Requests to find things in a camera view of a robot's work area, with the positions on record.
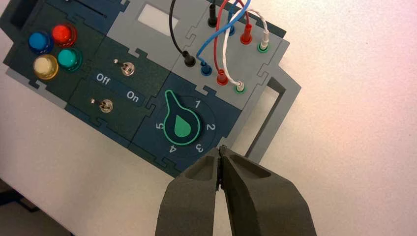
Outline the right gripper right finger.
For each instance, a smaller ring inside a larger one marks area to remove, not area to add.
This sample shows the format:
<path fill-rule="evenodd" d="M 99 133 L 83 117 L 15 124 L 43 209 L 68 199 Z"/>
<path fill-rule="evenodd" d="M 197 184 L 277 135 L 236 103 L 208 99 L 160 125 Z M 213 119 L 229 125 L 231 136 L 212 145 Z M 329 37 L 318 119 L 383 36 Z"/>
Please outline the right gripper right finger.
<path fill-rule="evenodd" d="M 224 190 L 234 236 L 315 236 L 309 206 L 288 179 L 226 146 L 221 156 Z"/>

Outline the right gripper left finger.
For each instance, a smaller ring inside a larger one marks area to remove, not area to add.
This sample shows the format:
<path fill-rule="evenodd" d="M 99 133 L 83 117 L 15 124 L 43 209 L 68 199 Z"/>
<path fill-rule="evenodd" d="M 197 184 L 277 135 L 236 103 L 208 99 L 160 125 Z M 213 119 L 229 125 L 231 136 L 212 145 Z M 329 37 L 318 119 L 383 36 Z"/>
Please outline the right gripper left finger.
<path fill-rule="evenodd" d="M 168 184 L 159 208 L 157 236 L 213 234 L 219 159 L 214 147 Z"/>

